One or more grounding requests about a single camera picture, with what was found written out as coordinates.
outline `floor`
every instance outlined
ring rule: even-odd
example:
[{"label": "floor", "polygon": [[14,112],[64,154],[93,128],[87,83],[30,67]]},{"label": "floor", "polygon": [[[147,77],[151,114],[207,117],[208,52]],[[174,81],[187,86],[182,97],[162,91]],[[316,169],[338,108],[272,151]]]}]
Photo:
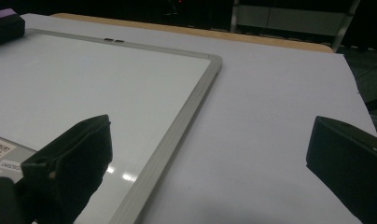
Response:
[{"label": "floor", "polygon": [[[337,53],[343,54],[355,76],[357,88],[364,102],[377,99],[377,50],[358,50],[340,47]],[[370,111],[377,128],[377,110]]]}]

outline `table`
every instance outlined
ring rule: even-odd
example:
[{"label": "table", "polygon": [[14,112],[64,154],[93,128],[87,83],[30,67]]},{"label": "table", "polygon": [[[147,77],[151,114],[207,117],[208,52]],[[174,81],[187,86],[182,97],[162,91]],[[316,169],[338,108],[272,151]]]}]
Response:
[{"label": "table", "polygon": [[241,41],[241,42],[247,42],[247,43],[270,45],[270,46],[277,46],[277,47],[284,47],[284,48],[291,48],[291,49],[308,49],[308,50],[320,51],[320,52],[333,52],[331,48],[325,45],[305,43],[305,42],[292,41],[292,40],[284,40],[284,39],[276,39],[276,38],[269,38],[269,37],[261,37],[261,36],[255,36],[255,35],[237,35],[237,34],[217,32],[217,31],[206,31],[206,30],[199,30],[199,29],[190,29],[190,28],[185,28],[185,27],[143,23],[143,22],[137,22],[137,21],[119,21],[119,20],[81,16],[81,15],[68,14],[68,13],[58,13],[58,14],[52,15],[52,17],[76,20],[76,21],[90,21],[90,22],[97,22],[97,23],[109,24],[109,25],[144,28],[144,29],[149,29],[149,30],[166,31],[166,32],[173,32],[173,33],[185,34],[185,35],[197,35],[197,36],[212,37],[212,38],[219,38],[219,39],[235,40],[235,41]]},{"label": "table", "polygon": [[27,28],[223,58],[142,223],[360,223],[305,166],[315,116],[376,135],[342,55],[32,14],[23,18]]}]

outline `whiteboard frame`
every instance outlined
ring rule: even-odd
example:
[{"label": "whiteboard frame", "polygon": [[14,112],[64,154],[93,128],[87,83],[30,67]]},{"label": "whiteboard frame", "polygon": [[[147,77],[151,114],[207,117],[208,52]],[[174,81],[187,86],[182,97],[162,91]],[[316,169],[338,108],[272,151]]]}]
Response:
[{"label": "whiteboard frame", "polygon": [[222,64],[221,57],[212,54],[192,52],[180,49],[167,49],[143,44],[136,44],[132,42],[125,42],[123,40],[114,40],[108,38],[102,39],[84,35],[70,35],[37,29],[27,29],[25,33],[53,35],[113,45],[117,47],[144,49],[168,54],[189,56],[194,58],[207,59],[210,61],[200,80],[195,85],[188,99],[180,109],[171,126],[168,128],[168,131],[162,137],[158,146],[152,153],[150,159],[147,161],[145,167],[140,172],[140,175],[137,177],[132,187],[124,197],[118,210],[109,221],[109,224],[135,223],[138,220],[139,215],[142,212],[148,198],[150,197],[151,192],[160,180],[165,167],[174,155],[174,152],[178,148],[179,143],[183,140],[185,133],[189,130],[190,123],[195,118],[195,114],[201,107],[202,102],[206,98],[207,92],[209,92],[216,75],[219,73]]}]

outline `black object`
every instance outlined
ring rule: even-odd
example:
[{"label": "black object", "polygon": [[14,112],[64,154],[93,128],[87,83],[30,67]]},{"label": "black object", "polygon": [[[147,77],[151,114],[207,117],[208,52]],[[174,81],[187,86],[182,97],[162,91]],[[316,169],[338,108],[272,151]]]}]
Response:
[{"label": "black object", "polygon": [[14,189],[0,179],[0,205],[20,207],[17,217],[28,223],[73,223],[101,185],[112,161],[110,122],[107,115],[86,119],[73,126],[21,164],[23,179]]},{"label": "black object", "polygon": [[0,10],[0,44],[25,34],[25,20],[12,9]]},{"label": "black object", "polygon": [[317,117],[307,167],[363,223],[377,223],[377,138],[335,120]]}]

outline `purple object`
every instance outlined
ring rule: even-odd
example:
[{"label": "purple object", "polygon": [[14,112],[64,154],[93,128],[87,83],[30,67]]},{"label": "purple object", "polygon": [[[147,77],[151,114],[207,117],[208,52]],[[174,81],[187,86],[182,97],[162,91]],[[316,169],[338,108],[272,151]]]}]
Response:
[{"label": "purple object", "polygon": [[7,8],[0,10],[0,18],[17,14],[13,9]]}]

